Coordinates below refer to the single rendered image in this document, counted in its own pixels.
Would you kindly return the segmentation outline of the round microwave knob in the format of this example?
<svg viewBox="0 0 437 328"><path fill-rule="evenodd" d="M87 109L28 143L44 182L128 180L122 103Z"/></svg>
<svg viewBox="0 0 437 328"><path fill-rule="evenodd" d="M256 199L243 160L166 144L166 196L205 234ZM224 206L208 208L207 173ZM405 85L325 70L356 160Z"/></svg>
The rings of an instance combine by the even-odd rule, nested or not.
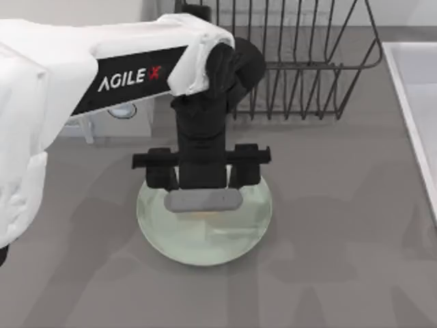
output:
<svg viewBox="0 0 437 328"><path fill-rule="evenodd" d="M117 120L130 120L136 116L137 106L135 104L118 105L109 109L108 114Z"/></svg>

